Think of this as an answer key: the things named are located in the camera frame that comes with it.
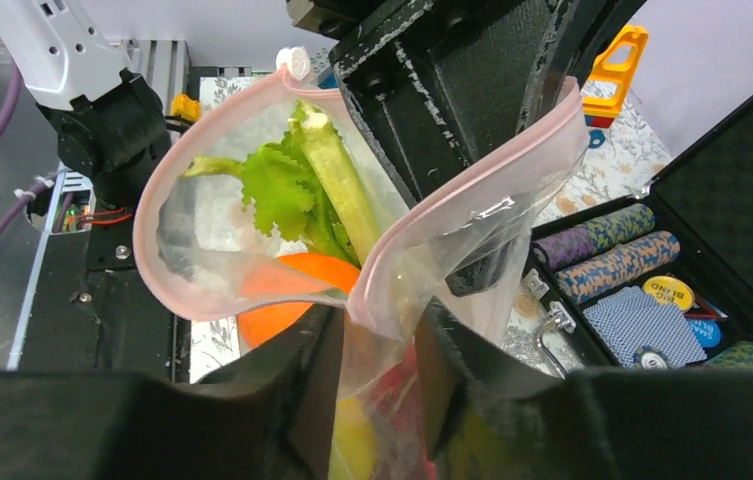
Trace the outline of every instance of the red fruit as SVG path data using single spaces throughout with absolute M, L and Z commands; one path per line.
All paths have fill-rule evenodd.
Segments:
M 380 423 L 387 431 L 382 440 L 382 462 L 375 479 L 434 479 L 433 466 L 427 466 L 423 445 L 423 411 L 420 382 L 417 377 L 417 354 L 410 347 L 402 362 L 383 375 L 368 392 Z

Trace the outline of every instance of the table surface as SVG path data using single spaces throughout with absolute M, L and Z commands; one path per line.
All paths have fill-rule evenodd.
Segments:
M 259 79 L 203 78 L 199 98 L 203 112 L 215 108 Z M 605 85 L 589 84 L 583 92 L 608 96 L 611 93 L 609 90 Z M 605 144 L 588 150 L 582 170 L 567 182 L 535 225 L 635 193 L 671 160 L 659 138 L 628 102 L 611 129 L 605 133 Z M 544 317 L 543 308 L 525 287 L 517 292 L 514 306 L 503 349 L 535 368 L 552 373 L 535 348 L 534 330 Z M 191 381 L 240 356 L 234 318 L 196 322 L 191 337 Z M 578 355 L 561 333 L 549 333 L 544 340 L 566 369 L 581 366 Z

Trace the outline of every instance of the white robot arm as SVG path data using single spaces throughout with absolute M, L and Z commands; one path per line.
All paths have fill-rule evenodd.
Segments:
M 129 67 L 76 0 L 0 1 L 0 37 L 37 103 L 55 110 L 72 111 L 80 96 L 102 97 Z
M 170 147 L 161 100 L 77 0 L 0 0 L 0 38 L 58 134 L 58 156 L 97 197 L 134 207 Z

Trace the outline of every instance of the celery stalk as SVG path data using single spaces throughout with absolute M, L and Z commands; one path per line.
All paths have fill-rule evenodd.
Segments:
M 363 262 L 379 239 L 379 226 L 340 134 L 327 114 L 303 100 L 288 124 Z
M 193 163 L 182 174 L 184 178 L 202 175 L 231 175 L 241 178 L 243 164 L 234 158 L 227 157 L 194 157 Z

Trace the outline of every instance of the yellow toy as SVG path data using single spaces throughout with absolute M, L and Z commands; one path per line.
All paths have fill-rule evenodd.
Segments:
M 585 123 L 589 127 L 609 128 L 620 114 L 648 38 L 649 34 L 644 27 L 627 25 L 617 34 L 609 48 L 594 60 L 594 70 L 591 71 L 588 81 L 613 83 L 617 89 L 611 98 L 583 98 Z M 612 56 L 623 47 L 629 47 L 626 60 L 612 63 Z
M 199 102 L 192 100 L 184 93 L 180 93 L 176 95 L 170 103 L 170 115 L 181 117 L 191 123 L 196 123 L 201 115 Z

